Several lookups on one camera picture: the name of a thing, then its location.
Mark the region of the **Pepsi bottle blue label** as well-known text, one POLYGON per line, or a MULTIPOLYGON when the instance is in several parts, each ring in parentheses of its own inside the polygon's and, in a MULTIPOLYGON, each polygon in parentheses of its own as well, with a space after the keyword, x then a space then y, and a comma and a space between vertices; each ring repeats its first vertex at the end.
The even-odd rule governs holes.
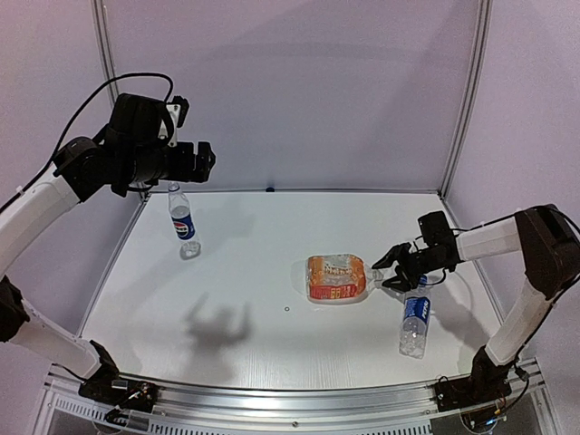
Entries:
POLYGON ((197 257, 201 252, 201 243, 195 227, 189 200, 177 181, 168 185, 169 215, 180 241, 180 257, 184 260, 197 257))

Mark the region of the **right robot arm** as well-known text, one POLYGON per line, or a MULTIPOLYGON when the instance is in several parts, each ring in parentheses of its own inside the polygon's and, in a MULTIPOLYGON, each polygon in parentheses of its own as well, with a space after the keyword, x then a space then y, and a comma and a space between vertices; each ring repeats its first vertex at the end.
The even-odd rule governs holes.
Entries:
POLYGON ((392 269, 384 285, 400 294, 417 289, 430 272, 452 273, 466 263, 512 257, 520 273, 513 304, 499 328, 475 353, 468 374, 434 384, 439 411, 506 398, 508 376, 559 299, 579 282, 579 226, 554 204, 517 210, 469 229, 454 229, 433 211, 418 219, 417 243, 392 246, 375 269, 392 269))

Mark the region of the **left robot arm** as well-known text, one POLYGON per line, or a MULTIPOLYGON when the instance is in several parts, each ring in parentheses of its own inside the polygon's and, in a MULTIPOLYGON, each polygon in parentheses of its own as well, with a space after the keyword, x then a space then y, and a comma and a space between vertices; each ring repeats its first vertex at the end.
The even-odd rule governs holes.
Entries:
POLYGON ((206 141, 107 147, 79 137, 58 150, 46 174, 1 213, 1 340, 36 353, 75 377, 83 398, 113 411, 149 412, 159 388, 121 375, 105 347, 81 338, 46 317, 7 273, 29 247, 72 210, 108 186, 125 195, 134 182, 204 183, 216 163, 206 141))

